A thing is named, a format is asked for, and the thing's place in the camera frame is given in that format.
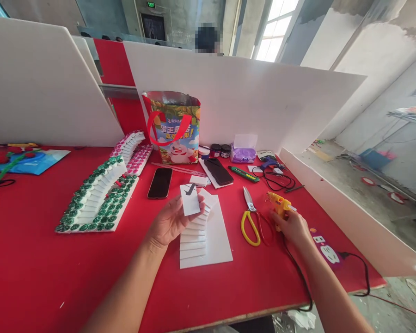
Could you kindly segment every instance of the scissors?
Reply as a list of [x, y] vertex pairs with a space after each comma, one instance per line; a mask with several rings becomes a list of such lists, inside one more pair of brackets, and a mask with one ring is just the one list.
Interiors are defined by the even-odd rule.
[[[271, 242], [273, 241], [274, 238], [274, 231], [273, 231], [273, 227], [271, 226], [271, 223], [265, 218], [265, 216], [262, 215], [262, 213], [259, 213], [257, 211], [257, 209], [254, 207], [253, 205], [253, 199], [251, 198], [250, 193], [248, 192], [248, 189], [244, 186], [244, 196], [245, 196], [245, 201], [246, 204], [248, 205], [248, 210], [246, 210], [244, 212], [244, 215], [242, 216], [242, 222], [240, 223], [240, 229], [242, 230], [242, 235], [245, 237], [245, 240], [252, 246], [257, 247], [260, 245], [260, 240], [261, 240], [261, 236], [262, 236], [262, 241], [266, 246], [270, 246]], [[255, 212], [256, 216], [257, 216], [257, 226], [259, 227], [259, 231], [256, 228], [256, 225], [253, 222], [253, 219], [251, 217], [251, 212]], [[245, 232], [245, 219], [248, 218], [248, 221], [251, 224], [251, 227], [253, 228], [254, 234], [256, 235], [257, 241], [253, 242], [248, 235]], [[262, 232], [262, 225], [260, 223], [260, 219], [265, 220], [265, 222], [269, 225], [269, 228], [271, 230], [271, 240], [270, 242], [267, 242], [267, 240], [265, 239], [263, 232]]]

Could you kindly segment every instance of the scissor blade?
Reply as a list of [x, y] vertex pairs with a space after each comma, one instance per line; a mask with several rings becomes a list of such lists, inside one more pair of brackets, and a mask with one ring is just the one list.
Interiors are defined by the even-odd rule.
[[250, 210], [254, 210], [253, 199], [251, 199], [251, 195], [245, 186], [244, 186], [244, 196], [245, 196], [245, 201], [246, 201], [246, 204], [248, 205], [248, 208], [250, 208]]

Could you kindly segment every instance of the red bag handle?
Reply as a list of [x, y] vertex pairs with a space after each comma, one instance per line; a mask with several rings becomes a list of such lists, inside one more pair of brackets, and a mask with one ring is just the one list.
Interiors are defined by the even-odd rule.
[[[148, 134], [151, 131], [151, 127], [153, 126], [153, 121], [154, 118], [156, 118], [160, 113], [163, 113], [162, 111], [153, 111], [151, 112], [151, 114], [149, 115], [149, 119], [148, 119], [148, 124], [147, 124], [147, 130], [148, 130]], [[159, 146], [159, 147], [163, 147], [163, 146], [168, 146], [170, 143], [173, 143], [177, 140], [180, 140], [182, 138], [182, 136], [184, 136], [188, 126], [191, 124], [191, 120], [192, 120], [192, 116], [190, 115], [183, 115], [182, 116], [182, 121], [180, 123], [180, 127], [179, 130], [176, 133], [176, 136], [174, 137], [174, 139], [172, 139], [169, 142], [158, 142], [156, 139], [152, 138], [151, 135], [149, 136], [149, 139], [151, 140], [151, 143]]]

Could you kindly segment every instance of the green stem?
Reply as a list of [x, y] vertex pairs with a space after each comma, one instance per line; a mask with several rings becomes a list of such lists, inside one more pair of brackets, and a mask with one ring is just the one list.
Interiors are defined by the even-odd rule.
[[[38, 152], [38, 151], [41, 151], [41, 149], [39, 149], [39, 150], [32, 150], [32, 151], [30, 151], [30, 152], [27, 152], [27, 153], [35, 153], [35, 152]], [[22, 159], [24, 159], [26, 156], [25, 156], [25, 152], [23, 152], [22, 154], [21, 154], [21, 156], [19, 156], [19, 157], [17, 157], [15, 160], [13, 160], [11, 163], [9, 163], [3, 170], [2, 170], [2, 172], [0, 172], [0, 180], [5, 176], [5, 174], [9, 171], [9, 170], [11, 170], [13, 167], [14, 167], [14, 165], [16, 165], [17, 163], [19, 163]]]

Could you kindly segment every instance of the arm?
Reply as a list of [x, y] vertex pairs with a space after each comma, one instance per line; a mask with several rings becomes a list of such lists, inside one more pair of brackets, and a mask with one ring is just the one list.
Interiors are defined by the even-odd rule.
[[205, 203], [202, 202], [204, 197], [197, 197], [200, 213], [184, 216], [180, 196], [170, 200], [158, 213], [127, 269], [82, 329], [82, 333], [139, 331], [168, 244], [205, 210]]
[[272, 213], [273, 220], [302, 258], [325, 332], [374, 333], [314, 245], [306, 220], [294, 211], [288, 212], [288, 216], [285, 221]]

